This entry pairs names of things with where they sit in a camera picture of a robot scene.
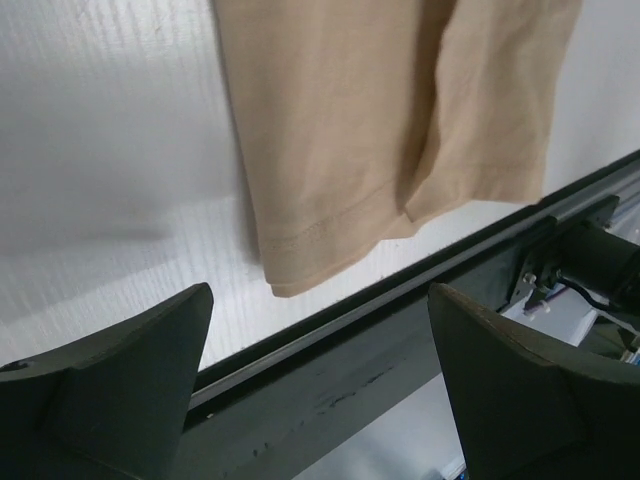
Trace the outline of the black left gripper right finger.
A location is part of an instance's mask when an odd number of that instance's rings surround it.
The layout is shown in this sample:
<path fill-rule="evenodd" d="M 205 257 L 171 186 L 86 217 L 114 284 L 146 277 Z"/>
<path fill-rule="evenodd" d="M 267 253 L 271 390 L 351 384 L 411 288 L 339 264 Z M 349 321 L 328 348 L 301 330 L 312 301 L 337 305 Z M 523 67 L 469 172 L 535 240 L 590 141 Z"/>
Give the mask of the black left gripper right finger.
<path fill-rule="evenodd" d="M 472 479 L 636 479 L 639 369 L 434 284 L 428 310 Z"/>

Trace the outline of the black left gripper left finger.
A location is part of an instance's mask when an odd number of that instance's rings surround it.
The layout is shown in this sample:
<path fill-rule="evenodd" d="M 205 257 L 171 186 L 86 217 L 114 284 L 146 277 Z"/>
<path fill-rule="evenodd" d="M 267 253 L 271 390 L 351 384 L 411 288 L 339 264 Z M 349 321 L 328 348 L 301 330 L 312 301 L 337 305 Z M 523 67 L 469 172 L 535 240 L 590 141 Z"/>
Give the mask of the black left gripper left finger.
<path fill-rule="evenodd" d="M 208 284 L 1 368 L 4 479 L 169 476 L 213 308 Z"/>

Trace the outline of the beige t shirt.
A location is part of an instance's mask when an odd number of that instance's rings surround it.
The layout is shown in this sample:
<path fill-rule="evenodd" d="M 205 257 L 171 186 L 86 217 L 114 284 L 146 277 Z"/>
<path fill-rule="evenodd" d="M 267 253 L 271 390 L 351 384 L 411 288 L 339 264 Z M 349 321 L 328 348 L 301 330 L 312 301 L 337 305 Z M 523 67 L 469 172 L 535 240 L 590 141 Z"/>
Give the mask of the beige t shirt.
<path fill-rule="evenodd" d="M 277 297 L 471 201 L 542 195 L 578 1 L 218 1 Z"/>

